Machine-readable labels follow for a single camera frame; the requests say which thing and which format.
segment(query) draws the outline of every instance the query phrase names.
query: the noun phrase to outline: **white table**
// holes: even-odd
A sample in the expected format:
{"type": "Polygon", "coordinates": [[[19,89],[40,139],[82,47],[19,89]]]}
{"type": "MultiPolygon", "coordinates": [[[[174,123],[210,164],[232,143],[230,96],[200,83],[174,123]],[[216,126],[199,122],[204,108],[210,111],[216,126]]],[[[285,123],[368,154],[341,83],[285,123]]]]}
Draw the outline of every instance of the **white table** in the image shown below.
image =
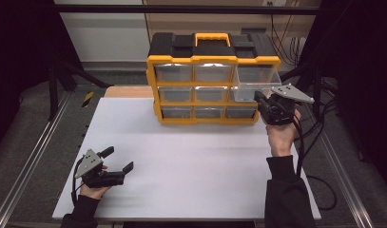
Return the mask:
{"type": "MultiPolygon", "coordinates": [[[[263,219],[271,178],[264,124],[160,124],[152,105],[152,98],[102,98],[98,104],[77,161],[89,148],[100,152],[114,146],[115,152],[104,159],[108,171],[120,171],[132,161],[134,170],[124,185],[112,187],[103,197],[95,217],[263,219]]],[[[304,172],[302,178],[311,193],[304,172]]],[[[72,171],[54,219],[72,211],[71,180],[72,171]]],[[[314,218],[320,219],[312,194],[310,200],[314,218]]]]}

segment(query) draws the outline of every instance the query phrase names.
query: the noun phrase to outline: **dark floor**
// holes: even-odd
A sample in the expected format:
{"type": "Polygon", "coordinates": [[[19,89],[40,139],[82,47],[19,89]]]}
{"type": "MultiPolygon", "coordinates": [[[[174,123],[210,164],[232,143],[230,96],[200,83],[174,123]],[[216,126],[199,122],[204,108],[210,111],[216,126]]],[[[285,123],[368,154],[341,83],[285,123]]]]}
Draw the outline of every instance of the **dark floor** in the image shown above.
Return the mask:
{"type": "MultiPolygon", "coordinates": [[[[144,73],[141,71],[126,74],[112,71],[98,73],[108,79],[109,83],[116,85],[146,85],[144,73]]],[[[77,89],[70,92],[68,107],[12,212],[8,227],[53,227],[53,223],[56,225],[60,223],[58,220],[53,220],[51,215],[78,154],[79,146],[83,142],[83,134],[87,133],[87,126],[99,98],[105,94],[103,88],[90,85],[83,80],[78,80],[78,83],[77,89]],[[90,91],[94,92],[93,97],[87,107],[82,107],[90,91]]],[[[22,94],[22,97],[20,110],[5,139],[0,143],[0,205],[48,123],[48,84],[42,83],[29,89],[22,94]]],[[[323,92],[322,99],[327,103],[332,98],[323,92]]],[[[310,115],[304,107],[300,107],[300,111],[302,127],[307,129],[313,124],[312,120],[308,119],[310,115]]],[[[371,221],[375,227],[387,227],[387,186],[371,163],[359,161],[351,136],[347,133],[342,119],[336,114],[337,111],[332,111],[326,115],[324,132],[357,189],[371,221]]],[[[306,145],[310,144],[316,133],[306,139],[306,145]]],[[[338,197],[334,209],[320,211],[322,219],[318,221],[318,226],[358,227],[323,150],[324,147],[319,139],[303,165],[307,175],[316,176],[331,184],[338,197]]],[[[309,182],[318,206],[332,205],[334,198],[331,191],[318,180],[309,179],[309,182]]]]}

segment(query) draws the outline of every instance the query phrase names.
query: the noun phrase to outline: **wire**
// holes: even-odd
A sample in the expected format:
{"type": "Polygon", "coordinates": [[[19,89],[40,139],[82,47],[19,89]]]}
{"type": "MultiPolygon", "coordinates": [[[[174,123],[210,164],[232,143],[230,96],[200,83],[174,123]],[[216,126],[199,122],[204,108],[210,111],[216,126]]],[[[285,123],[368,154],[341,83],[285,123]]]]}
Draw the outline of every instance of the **wire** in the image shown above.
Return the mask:
{"type": "Polygon", "coordinates": [[[312,120],[312,117],[313,117],[313,116],[309,116],[309,117],[307,117],[307,118],[301,120],[301,122],[304,123],[304,122],[307,122],[307,121],[309,121],[309,120],[312,120]]]}
{"type": "Polygon", "coordinates": [[[78,186],[78,188],[75,189],[75,191],[78,191],[78,189],[80,189],[83,185],[84,185],[84,183],[80,184],[80,186],[78,186]]]}
{"type": "Polygon", "coordinates": [[[286,32],[287,29],[288,29],[288,25],[290,24],[290,21],[291,21],[292,16],[293,16],[293,15],[290,15],[290,17],[288,18],[287,24],[285,25],[284,33],[282,34],[282,39],[283,39],[284,36],[285,36],[285,32],[286,32]]]}
{"type": "Polygon", "coordinates": [[[301,128],[299,127],[299,125],[297,124],[296,121],[294,121],[293,119],[293,124],[294,126],[297,128],[297,131],[299,132],[300,134],[300,148],[299,148],[299,154],[298,154],[298,161],[297,161],[297,176],[300,177],[300,171],[302,169],[302,163],[303,163],[303,159],[305,158],[305,154],[303,152],[303,149],[305,147],[305,144],[303,142],[303,137],[302,137],[302,130],[301,128]]]}
{"type": "Polygon", "coordinates": [[[330,112],[330,111],[333,111],[335,109],[337,109],[336,107],[335,108],[332,108],[332,109],[328,109],[331,105],[335,105],[336,104],[336,101],[335,100],[331,100],[329,101],[325,107],[323,108],[323,111],[322,113],[320,114],[320,129],[319,129],[319,132],[318,132],[318,135],[314,138],[314,140],[312,140],[311,144],[309,145],[309,147],[306,149],[305,153],[304,153],[304,158],[308,155],[309,151],[311,150],[311,148],[314,146],[314,144],[316,143],[317,139],[319,138],[323,128],[324,128],[324,117],[325,115],[330,112]]]}
{"type": "Polygon", "coordinates": [[[73,171],[73,175],[72,175],[72,192],[71,192],[71,199],[72,199],[72,204],[75,204],[77,203],[77,189],[75,189],[75,173],[77,172],[78,170],[78,166],[80,166],[81,162],[83,161],[83,158],[81,158],[79,161],[77,161],[77,163],[75,164],[75,167],[74,167],[74,171],[73,171]]]}
{"type": "Polygon", "coordinates": [[[318,206],[318,209],[320,209],[321,211],[333,210],[336,207],[336,205],[338,204],[338,195],[336,194],[336,192],[333,189],[332,185],[330,185],[326,180],[323,180],[321,178],[317,178],[315,176],[306,175],[306,178],[320,181],[320,182],[324,183],[330,189],[330,191],[332,192],[333,198],[334,198],[332,205],[330,205],[328,207],[320,207],[320,206],[318,206]]]}
{"type": "Polygon", "coordinates": [[[300,119],[296,115],[294,115],[295,119],[297,120],[297,123],[300,125],[300,130],[302,131],[302,125],[300,124],[300,119]]]}
{"type": "MultiPolygon", "coordinates": [[[[319,118],[319,121],[315,122],[314,125],[312,125],[312,127],[306,132],[303,134],[303,138],[306,138],[308,136],[310,136],[320,125],[321,125],[321,119],[323,118],[324,115],[326,115],[327,113],[333,111],[333,110],[336,110],[338,109],[337,107],[334,107],[334,108],[331,108],[331,109],[328,109],[331,105],[334,105],[335,104],[335,100],[331,100],[329,101],[323,108],[322,110],[322,113],[320,114],[320,118],[319,118]]],[[[308,121],[312,119],[312,116],[302,120],[302,122],[305,122],[305,121],[308,121]]],[[[294,139],[294,142],[297,142],[300,138],[296,138],[294,139]]]]}
{"type": "Polygon", "coordinates": [[[279,35],[277,34],[276,32],[276,29],[274,28],[274,19],[273,19],[273,14],[270,14],[270,17],[271,17],[271,41],[273,42],[273,45],[274,45],[274,48],[275,48],[275,51],[282,57],[282,60],[289,66],[293,66],[294,65],[294,62],[292,59],[290,59],[287,55],[287,53],[285,52],[285,49],[284,47],[282,46],[282,41],[279,37],[279,35]],[[277,35],[277,39],[279,40],[280,44],[281,44],[281,47],[282,47],[282,51],[285,55],[285,58],[284,58],[284,55],[282,55],[280,49],[277,47],[276,43],[274,42],[274,37],[273,37],[273,32],[276,33],[277,35]]]}
{"type": "Polygon", "coordinates": [[[293,59],[294,65],[297,66],[300,62],[300,37],[291,38],[290,57],[293,59]]]}

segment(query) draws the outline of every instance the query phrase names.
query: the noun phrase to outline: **metal rail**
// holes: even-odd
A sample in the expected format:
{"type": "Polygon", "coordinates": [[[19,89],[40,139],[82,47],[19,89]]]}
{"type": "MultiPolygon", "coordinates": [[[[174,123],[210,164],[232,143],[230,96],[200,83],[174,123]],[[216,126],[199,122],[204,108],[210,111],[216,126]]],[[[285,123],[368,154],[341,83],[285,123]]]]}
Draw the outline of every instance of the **metal rail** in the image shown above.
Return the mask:
{"type": "Polygon", "coordinates": [[[69,5],[36,4],[38,10],[89,13],[201,13],[201,14],[275,14],[275,15],[332,15],[338,9],[297,7],[239,7],[239,6],[169,6],[169,5],[69,5]]]}
{"type": "Polygon", "coordinates": [[[6,199],[0,206],[0,227],[5,227],[9,221],[9,218],[18,200],[21,198],[25,188],[27,187],[27,184],[30,180],[30,177],[32,176],[33,171],[36,168],[36,165],[45,152],[46,146],[48,145],[48,142],[54,133],[57,124],[59,123],[63,113],[66,110],[70,96],[71,92],[64,93],[63,98],[59,104],[57,115],[52,121],[48,122],[44,132],[39,138],[38,143],[35,145],[31,154],[29,155],[27,163],[24,165],[21,173],[15,181],[15,184],[11,187],[9,194],[6,196],[6,199]]]}
{"type": "MultiPolygon", "coordinates": [[[[309,107],[309,104],[305,104],[305,107],[308,113],[311,115],[312,111],[309,107]]],[[[358,192],[354,187],[353,183],[350,180],[347,172],[345,171],[343,165],[339,161],[337,153],[333,148],[332,143],[325,132],[321,133],[321,142],[324,147],[324,154],[326,159],[329,161],[330,167],[334,175],[336,176],[336,180],[338,181],[339,187],[345,199],[347,200],[347,204],[350,207],[351,213],[354,216],[354,220],[356,221],[358,227],[361,228],[373,228],[374,224],[371,221],[367,210],[364,207],[361,199],[359,198],[358,192]]]]}

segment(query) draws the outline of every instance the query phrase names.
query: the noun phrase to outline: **hand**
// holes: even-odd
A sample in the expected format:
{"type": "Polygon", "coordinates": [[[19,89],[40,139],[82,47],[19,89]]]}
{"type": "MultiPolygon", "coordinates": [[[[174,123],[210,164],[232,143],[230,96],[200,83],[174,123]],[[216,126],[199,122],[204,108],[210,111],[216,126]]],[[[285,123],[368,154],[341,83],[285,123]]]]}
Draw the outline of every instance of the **hand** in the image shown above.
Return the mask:
{"type": "Polygon", "coordinates": [[[80,195],[93,198],[96,200],[100,200],[101,197],[109,190],[111,187],[103,187],[103,188],[89,188],[86,184],[81,186],[80,195]]]}
{"type": "MultiPolygon", "coordinates": [[[[296,122],[300,119],[300,113],[295,110],[294,118],[296,122]]],[[[293,123],[286,125],[270,125],[266,124],[266,131],[268,135],[268,141],[271,147],[271,155],[273,157],[283,157],[291,155],[291,146],[294,142],[294,138],[297,134],[297,128],[293,123]]]]}

